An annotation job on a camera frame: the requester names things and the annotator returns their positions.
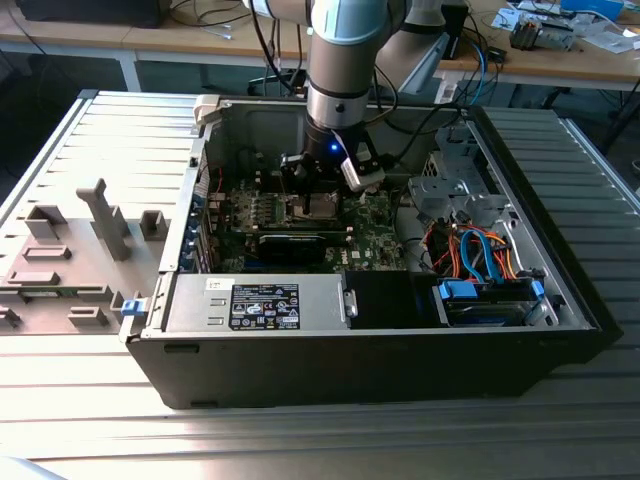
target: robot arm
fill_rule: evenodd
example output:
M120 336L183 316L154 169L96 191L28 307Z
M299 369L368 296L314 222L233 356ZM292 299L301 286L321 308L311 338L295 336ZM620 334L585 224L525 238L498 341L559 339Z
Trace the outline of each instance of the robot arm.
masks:
M244 2L260 15L313 27L304 151L287 168L307 190L319 174L341 173L353 191L381 181L385 174L364 123L373 71L379 62L383 69L408 70L406 78L416 78L416 66L424 72L425 45L432 50L434 38L442 37L441 0ZM446 37L440 44L446 45ZM402 62L405 45L411 62ZM430 62L433 68L427 77L441 56L442 51ZM403 68L395 64L398 60ZM394 84L399 81L397 74L389 76L396 77Z

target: power supply label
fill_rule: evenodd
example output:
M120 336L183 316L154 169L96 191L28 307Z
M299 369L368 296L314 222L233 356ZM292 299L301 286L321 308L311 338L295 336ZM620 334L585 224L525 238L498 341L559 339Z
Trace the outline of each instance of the power supply label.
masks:
M231 330L299 330L298 285L234 285Z

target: workbench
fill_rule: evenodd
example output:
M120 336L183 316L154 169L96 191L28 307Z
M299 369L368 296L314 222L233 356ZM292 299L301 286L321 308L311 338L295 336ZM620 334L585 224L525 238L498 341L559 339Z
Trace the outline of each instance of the workbench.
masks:
M214 1L200 0L200 11L211 7ZM628 91L640 76L640 62L634 51L615 55L583 40L578 40L571 52L523 52L512 49L506 30L488 26L497 10L506 6L505 2L472 0L470 3L479 29L489 39L489 43L507 51L506 63L499 76L501 83ZM233 39L225 40L199 28L179 25L170 18L158 29L29 22L24 19L13 0L0 0L0 49L7 52L39 53L13 23L6 11L7 5L12 8L20 25L48 54L117 60L129 91L143 89L136 70L136 62L139 61L264 66L263 54L248 18L235 22L231 32ZM215 20L233 18L242 11L241 8L214 15ZM186 8L186 16L181 18L192 21L189 13L190 9ZM625 13L621 21L640 23L640 16ZM263 31L268 31L270 21L261 19L261 22ZM303 32L305 58L308 45L308 38ZM283 23L282 46L283 66L295 67L298 49L293 24ZM449 84L468 79L477 67L477 60L472 52L468 45L463 44L458 59L443 60L440 63L436 77Z
M0 277L29 235L30 205L90 218L68 193L87 172L108 178L107 196L126 219L148 208L171 219L194 102L126 92L78 99L0 208ZM170 156L159 159L158 146ZM69 480L637 478L640 303L625 305L622 339L522 397L387 405L171 410L115 334L0 335L0 455ZM429 381L428 366L415 381Z

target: electronic equipment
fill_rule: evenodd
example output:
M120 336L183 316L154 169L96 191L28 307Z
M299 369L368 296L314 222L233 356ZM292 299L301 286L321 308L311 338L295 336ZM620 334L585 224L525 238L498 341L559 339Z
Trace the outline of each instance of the electronic equipment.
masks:
M635 238L640 204L575 125L550 111L400 107L394 121L411 130L442 125L437 149L428 135L407 145L361 93L374 64L406 91L428 78L448 40L439 2L248 1L313 25L307 102L200 96L194 128L194 99L176 102L179 126L157 132L172 138L135 152L135 168L184 162L179 190L161 194L179 192L170 225L138 207L132 228L104 179L75 192L92 222L32 206L32 236L0 285L13 333L121 322L173 408L518 395L620 337L610 303L637 282L609 260L629 254L618 242ZM388 152L403 145L400 164ZM78 268L87 258L95 267Z
M553 19L540 20L523 13L520 14L509 39L511 46L519 50L570 50L575 41L575 34L573 29L564 23Z
M27 20L119 23L155 28L171 0L16 0Z
M546 136L525 135L543 129L574 145L558 155L601 171L552 112L473 109L437 135L430 174L407 183L406 173L391 170L355 196L327 183L314 197L315 218L300 215L301 197L278 169L279 150L294 149L303 135L304 104L200 102L207 104L224 107L209 114L215 129L198 156L211 172L223 166L224 186L208 206L188 196L178 205L154 295L129 306L121 332L167 405L516 395L620 335L602 300L609 294L598 290L573 233L558 226L568 220L552 190L566 188L573 169L537 173L544 170L518 150L526 143L538 156L555 155ZM376 145L404 141L390 129L376 133ZM425 163L420 148L413 155L407 161ZM201 168L187 173L183 188ZM208 215L196 216L208 216L200 228L216 260L182 268L190 254L184 222L203 210ZM595 227L589 215L574 216ZM292 250L291 260L261 252L272 237L282 242L276 249ZM313 253L294 253L297 241Z

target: wooden table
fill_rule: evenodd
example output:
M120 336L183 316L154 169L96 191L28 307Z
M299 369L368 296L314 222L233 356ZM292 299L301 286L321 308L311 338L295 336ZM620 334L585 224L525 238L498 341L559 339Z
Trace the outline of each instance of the wooden table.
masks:
M198 0L200 11L219 0ZM158 29L140 29L127 26L84 25L54 22L29 22L24 19L13 0L0 0L0 48L5 51L38 53L9 17L6 6L11 5L16 20L48 54L113 58L120 62L127 87L140 91L136 71L137 61L165 61L198 64L263 66L260 45L249 18L235 22L233 39L225 40L203 29L184 26L167 19ZM578 40L571 52L536 50L523 52L509 46L506 30L488 27L495 12L505 6L503 0L472 0L474 18L491 45L507 51L507 60L500 74L500 82L508 84L553 85L575 88L602 88L630 90L640 76L640 54L635 51L620 55ZM193 21L191 9L176 12L186 22ZM237 17L239 7L231 12L212 15L210 19L222 21ZM625 14L622 21L634 21ZM263 31L269 31L270 21L262 19ZM303 52L306 57L308 37L303 31ZM282 26L283 65L297 63L297 41L293 24ZM440 63L437 77L445 84L469 78L477 67L471 48L462 47L456 60Z

